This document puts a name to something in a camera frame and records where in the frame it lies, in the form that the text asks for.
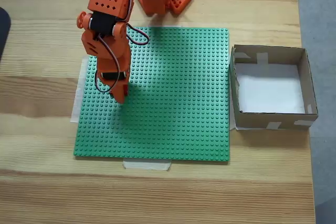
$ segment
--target wooden table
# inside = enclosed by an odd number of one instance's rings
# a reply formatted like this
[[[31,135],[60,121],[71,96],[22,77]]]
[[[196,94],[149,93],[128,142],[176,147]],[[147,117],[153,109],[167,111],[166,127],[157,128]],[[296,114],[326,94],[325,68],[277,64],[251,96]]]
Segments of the wooden table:
[[[230,133],[231,160],[168,172],[75,159],[70,123],[88,0],[0,0],[12,29],[0,62],[0,222],[314,223],[308,132]],[[193,0],[178,18],[131,24],[226,27],[230,44],[301,46],[298,0]]]

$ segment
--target masking tape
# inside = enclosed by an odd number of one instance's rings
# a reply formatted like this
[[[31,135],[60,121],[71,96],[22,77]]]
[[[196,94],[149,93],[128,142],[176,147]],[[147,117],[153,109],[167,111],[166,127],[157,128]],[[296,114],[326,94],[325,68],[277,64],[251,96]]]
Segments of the masking tape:
[[[268,53],[258,52],[257,53],[257,63],[258,64],[268,64]]]
[[[269,122],[266,129],[268,130],[277,130],[279,129],[281,122]]]
[[[311,104],[308,104],[307,111],[308,111],[308,114],[312,114],[313,113],[313,110],[311,109]]]
[[[145,158],[124,158],[124,168],[146,169],[146,170],[168,170],[172,161],[170,159],[145,159]]]
[[[73,101],[72,114],[71,114],[71,119],[70,119],[71,123],[78,123],[79,121],[79,114],[80,114],[80,108],[82,106],[83,92],[84,92],[84,86],[85,86],[85,80],[86,80],[86,73],[88,69],[88,63],[89,63],[89,57],[85,56],[82,59],[82,64],[80,65],[76,95],[75,95],[75,100]]]
[[[294,125],[302,125],[302,126],[311,126],[313,121],[306,121],[306,120],[297,120],[294,122]]]

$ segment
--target black wire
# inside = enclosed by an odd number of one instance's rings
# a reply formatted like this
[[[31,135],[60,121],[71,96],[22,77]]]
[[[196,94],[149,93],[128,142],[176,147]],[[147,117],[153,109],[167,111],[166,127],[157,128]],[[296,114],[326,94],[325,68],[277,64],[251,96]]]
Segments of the black wire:
[[[101,41],[100,41],[100,43],[101,43],[101,44],[105,47],[105,49],[109,52],[109,49],[105,46],[105,44],[104,44],[103,42],[101,42]],[[95,73],[94,75],[95,75],[95,86],[96,86],[96,89],[97,89],[99,92],[101,92],[101,93],[107,93],[107,92],[110,92],[111,89],[115,86],[115,84],[116,84],[117,81],[119,80],[119,79],[117,79],[117,80],[114,82],[114,84],[111,85],[110,88],[107,89],[107,90],[101,90],[100,88],[98,88],[98,82],[97,82],[97,80],[98,80],[98,62],[97,62],[96,73]]]

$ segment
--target orange robotic arm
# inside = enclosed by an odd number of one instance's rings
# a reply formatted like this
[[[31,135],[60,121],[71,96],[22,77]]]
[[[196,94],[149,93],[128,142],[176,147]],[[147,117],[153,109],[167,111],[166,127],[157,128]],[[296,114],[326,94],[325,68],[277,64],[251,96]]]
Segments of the orange robotic arm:
[[[164,14],[172,9],[179,14],[190,0],[139,0],[146,14]],[[127,26],[144,35],[128,24],[133,8],[133,0],[90,0],[88,9],[93,13],[82,12],[77,18],[78,28],[84,28],[82,42],[88,54],[97,57],[96,88],[100,92],[110,92],[119,103],[127,95],[130,77],[131,50]],[[98,78],[110,88],[101,91]]]

